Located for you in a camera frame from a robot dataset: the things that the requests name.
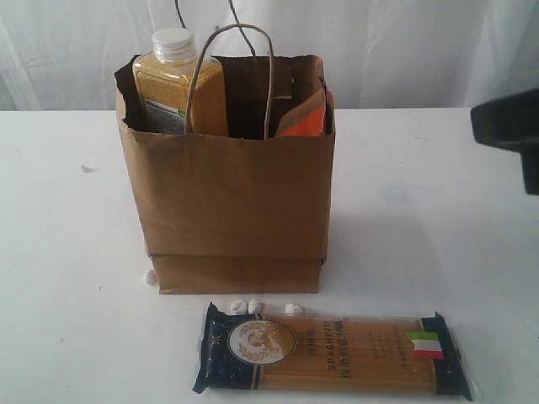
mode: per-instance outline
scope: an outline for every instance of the bottle label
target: bottle label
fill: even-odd
[[[167,135],[184,134],[185,111],[152,99],[145,99],[144,104],[146,105],[147,125],[150,131]]]

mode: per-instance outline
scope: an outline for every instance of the spaghetti package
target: spaghetti package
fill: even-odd
[[[462,395],[444,318],[228,316],[210,304],[194,391],[310,390]]]

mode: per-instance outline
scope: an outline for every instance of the white bottle cap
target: white bottle cap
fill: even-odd
[[[187,29],[161,29],[152,41],[153,53],[160,61],[189,61],[196,57],[195,39]]]

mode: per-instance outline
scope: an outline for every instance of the paper bag handle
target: paper bag handle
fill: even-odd
[[[191,80],[191,87],[189,88],[189,97],[187,98],[187,108],[185,109],[185,127],[184,127],[184,133],[192,133],[191,128],[191,108],[193,105],[193,98],[195,96],[195,87],[196,82],[199,78],[200,69],[202,68],[202,62],[204,61],[204,55],[206,51],[208,50],[208,47],[210,46],[211,42],[221,33],[228,31],[232,28],[248,28],[248,29],[254,29],[255,31],[258,31],[260,34],[266,37],[268,40],[268,47],[269,47],[269,86],[268,86],[268,99],[266,101],[266,115],[264,117],[264,138],[268,139],[270,137],[270,116],[271,116],[271,103],[273,101],[273,82],[274,82],[274,53],[273,53],[273,44],[271,42],[271,38],[268,34],[266,34],[262,29],[255,25],[250,24],[231,24],[227,25],[225,27],[222,27],[221,29],[218,29],[216,32],[210,35],[208,40],[205,42],[204,47],[202,48],[202,51],[200,52],[199,60],[196,62],[196,68],[195,72],[193,73],[193,79]]]

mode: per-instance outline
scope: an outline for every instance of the brown paper bag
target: brown paper bag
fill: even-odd
[[[205,49],[237,26],[253,28],[225,27]],[[132,61],[115,74],[125,161],[161,293],[316,292],[326,259],[335,141],[322,61],[273,51],[218,59],[230,138],[145,131]],[[268,92],[273,96],[266,99]],[[286,134],[320,108],[318,136]]]

